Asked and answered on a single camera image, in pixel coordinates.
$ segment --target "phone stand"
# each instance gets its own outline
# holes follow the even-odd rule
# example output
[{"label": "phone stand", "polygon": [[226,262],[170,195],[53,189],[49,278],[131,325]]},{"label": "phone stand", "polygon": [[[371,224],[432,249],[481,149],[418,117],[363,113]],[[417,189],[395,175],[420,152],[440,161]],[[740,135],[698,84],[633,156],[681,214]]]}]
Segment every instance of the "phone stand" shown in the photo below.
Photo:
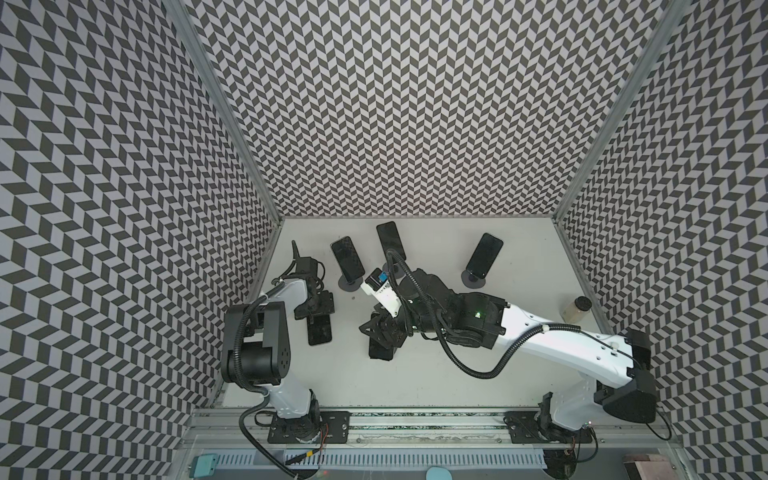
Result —
[{"label": "phone stand", "polygon": [[[402,271],[402,268],[400,268],[400,265],[395,263],[395,280],[400,280],[406,275],[406,272]],[[386,272],[386,263],[384,263],[384,266],[382,266],[382,272]]]},{"label": "phone stand", "polygon": [[485,279],[472,275],[469,270],[464,270],[462,272],[462,283],[464,283],[464,286],[467,288],[476,290],[485,286]]},{"label": "phone stand", "polygon": [[339,277],[339,288],[341,290],[344,290],[345,292],[356,292],[357,289],[360,288],[362,285],[362,277],[359,279],[356,279],[354,282],[347,282],[346,277],[342,273],[342,276]]}]

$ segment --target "smartphone lying flat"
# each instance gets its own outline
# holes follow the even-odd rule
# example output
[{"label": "smartphone lying flat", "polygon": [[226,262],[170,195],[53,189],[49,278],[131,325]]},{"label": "smartphone lying flat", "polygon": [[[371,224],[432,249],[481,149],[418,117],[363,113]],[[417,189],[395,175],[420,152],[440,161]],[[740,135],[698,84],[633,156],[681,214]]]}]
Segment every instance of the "smartphone lying flat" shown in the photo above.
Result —
[{"label": "smartphone lying flat", "polygon": [[484,233],[467,263],[467,271],[478,278],[485,278],[503,246],[504,242],[490,233]]},{"label": "smartphone lying flat", "polygon": [[376,231],[379,232],[379,240],[382,243],[384,255],[386,255],[387,250],[392,249],[399,253],[403,260],[407,260],[406,251],[402,248],[400,233],[397,231],[397,225],[395,225],[395,222],[387,222],[376,225]]},{"label": "smartphone lying flat", "polygon": [[331,243],[331,250],[347,282],[352,283],[366,274],[351,238],[344,237]]}]

